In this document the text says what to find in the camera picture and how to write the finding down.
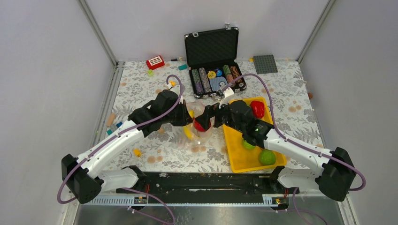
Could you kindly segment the red toy apple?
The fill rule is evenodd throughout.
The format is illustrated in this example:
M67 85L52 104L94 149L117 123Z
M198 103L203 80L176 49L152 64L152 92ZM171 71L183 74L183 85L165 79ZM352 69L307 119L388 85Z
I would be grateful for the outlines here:
M203 126L197 122L196 120L193 122L193 127L198 131L198 132L206 132L211 128L212 124L211 122L208 123L208 126L206 128L203 128Z

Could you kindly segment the yellow toy banana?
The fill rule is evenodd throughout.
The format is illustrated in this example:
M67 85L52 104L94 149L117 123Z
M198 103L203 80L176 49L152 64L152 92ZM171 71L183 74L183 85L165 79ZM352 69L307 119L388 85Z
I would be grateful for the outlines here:
M190 110L190 111L189 111L189 116L190 116L192 119L194 119L194 111L193 111L193 110ZM184 134L186 135L186 137L187 137L189 140L192 140L192 139L194 138L194 133L193 133L193 131L192 131L192 128L193 128L193 123L188 124L188 125L186 125L186 126L183 127Z

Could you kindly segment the clear zip top bag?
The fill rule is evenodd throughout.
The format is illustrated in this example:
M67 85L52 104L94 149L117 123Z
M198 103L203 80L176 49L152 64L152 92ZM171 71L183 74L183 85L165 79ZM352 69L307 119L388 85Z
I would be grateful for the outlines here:
M200 150L210 140L212 136L212 121L209 122L210 128L205 130L197 121L205 109L203 101L187 103L187 109L193 123L178 128L178 146L187 150Z

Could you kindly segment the red toy pepper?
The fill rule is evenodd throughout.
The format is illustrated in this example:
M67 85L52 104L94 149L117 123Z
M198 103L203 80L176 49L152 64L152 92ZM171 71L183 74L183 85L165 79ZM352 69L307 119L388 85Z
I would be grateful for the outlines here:
M264 103L261 101L252 101L250 103L250 107L252 109L253 115L258 118L261 119L264 117L265 115L265 106Z

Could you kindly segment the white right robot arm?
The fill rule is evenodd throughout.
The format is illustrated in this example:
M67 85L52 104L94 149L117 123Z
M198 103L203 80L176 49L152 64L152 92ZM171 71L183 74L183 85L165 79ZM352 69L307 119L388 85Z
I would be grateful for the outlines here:
M249 144L282 153L310 168L314 172L312 187L332 200L342 202L359 173L345 149L318 149L285 135L271 123L256 118L242 100L226 105L207 105L195 121L208 130L211 118L214 118L215 128L226 125L240 132Z

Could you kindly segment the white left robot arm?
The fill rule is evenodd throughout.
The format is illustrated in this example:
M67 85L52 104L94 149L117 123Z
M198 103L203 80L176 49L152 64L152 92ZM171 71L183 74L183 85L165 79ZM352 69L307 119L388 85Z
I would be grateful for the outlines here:
M145 179L133 169L116 172L105 171L110 161L123 152L130 144L158 131L163 124L183 127L193 122L182 94L184 88L170 88L158 93L142 107L135 109L122 125L103 141L77 157L67 154L61 160L62 185L57 194L61 204L64 187L68 187L74 199L84 204L93 200L102 191L130 188L139 193L145 188Z

